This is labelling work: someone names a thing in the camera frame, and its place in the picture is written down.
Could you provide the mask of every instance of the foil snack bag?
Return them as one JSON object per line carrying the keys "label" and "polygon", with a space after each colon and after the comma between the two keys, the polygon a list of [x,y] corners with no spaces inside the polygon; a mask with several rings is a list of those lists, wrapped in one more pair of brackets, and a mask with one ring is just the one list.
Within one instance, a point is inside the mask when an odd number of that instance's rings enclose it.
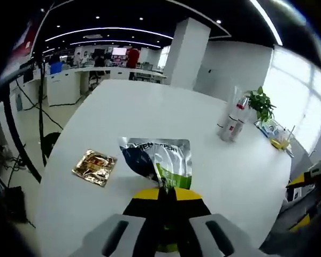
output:
{"label": "foil snack bag", "polygon": [[104,187],[117,159],[88,149],[72,172],[86,181]]}
{"label": "foil snack bag", "polygon": [[119,139],[128,166],[139,175],[168,186],[189,189],[192,183],[190,143],[186,139]]}

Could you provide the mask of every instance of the white pillar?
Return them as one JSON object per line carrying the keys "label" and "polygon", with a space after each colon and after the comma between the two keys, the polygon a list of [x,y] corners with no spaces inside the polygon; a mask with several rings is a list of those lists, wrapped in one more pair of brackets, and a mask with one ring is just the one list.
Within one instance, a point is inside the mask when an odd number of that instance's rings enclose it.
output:
{"label": "white pillar", "polygon": [[164,75],[165,83],[192,90],[209,39],[210,28],[189,18],[177,24]]}

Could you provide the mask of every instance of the monitor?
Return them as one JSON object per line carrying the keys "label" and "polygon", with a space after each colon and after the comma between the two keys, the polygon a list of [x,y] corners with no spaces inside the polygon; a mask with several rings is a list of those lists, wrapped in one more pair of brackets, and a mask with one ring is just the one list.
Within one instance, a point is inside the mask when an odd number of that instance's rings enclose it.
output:
{"label": "monitor", "polygon": [[114,47],[112,55],[126,55],[127,48]]}
{"label": "monitor", "polygon": [[96,56],[104,56],[105,53],[106,53],[105,49],[95,48],[92,57],[95,58]]}

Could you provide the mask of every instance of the potted plant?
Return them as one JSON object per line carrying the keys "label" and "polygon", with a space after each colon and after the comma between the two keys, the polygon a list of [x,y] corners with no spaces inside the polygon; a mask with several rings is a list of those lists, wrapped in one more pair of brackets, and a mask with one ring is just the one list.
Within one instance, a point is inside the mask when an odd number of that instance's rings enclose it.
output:
{"label": "potted plant", "polygon": [[249,95],[248,106],[254,109],[257,113],[257,119],[261,122],[267,122],[268,119],[273,118],[274,105],[271,104],[270,98],[263,92],[263,88],[259,87],[257,90],[247,91]]}

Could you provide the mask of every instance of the office desk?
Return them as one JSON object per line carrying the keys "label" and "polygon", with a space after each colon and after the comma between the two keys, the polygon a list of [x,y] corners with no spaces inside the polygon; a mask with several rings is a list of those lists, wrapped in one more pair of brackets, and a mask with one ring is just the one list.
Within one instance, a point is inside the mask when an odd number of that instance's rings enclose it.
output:
{"label": "office desk", "polygon": [[[216,121],[224,105],[181,88],[104,80],[68,121],[45,168],[35,220],[42,256],[69,256],[87,233],[123,213],[136,192],[154,187],[128,167],[119,137],[188,139],[191,189],[259,247],[285,197],[291,158],[253,124],[244,126],[236,143],[221,141]],[[71,172],[88,148],[118,158],[105,188]]]}
{"label": "office desk", "polygon": [[[22,136],[22,126],[21,126],[20,120],[17,118],[18,111],[17,111],[15,94],[12,94],[10,96],[10,103],[11,103],[11,110],[12,110],[12,116],[14,119],[14,123],[16,124],[16,128],[17,128],[20,140],[21,140],[22,144],[24,144],[25,139]],[[12,153],[12,156],[18,157],[19,152],[16,148],[16,145],[14,144],[14,141],[13,141],[13,138],[12,138],[12,135],[10,132],[10,128],[7,123],[3,102],[0,102],[0,126],[1,126],[1,129],[3,132],[3,137],[4,137],[4,139],[0,138],[1,144],[3,144],[3,145],[7,144],[11,153]]]}
{"label": "office desk", "polygon": [[[89,72],[90,71],[109,71],[110,79],[128,80],[130,72],[142,73],[151,76],[163,83],[166,76],[155,72],[140,69],[129,69],[123,67],[80,67],[63,70],[60,73],[45,75],[44,93],[47,93],[49,106],[75,104],[81,95],[89,90]],[[38,90],[41,79],[40,74],[33,80],[23,85],[24,92],[31,99],[33,104],[22,94],[22,107],[24,110],[32,108],[38,103]]]}

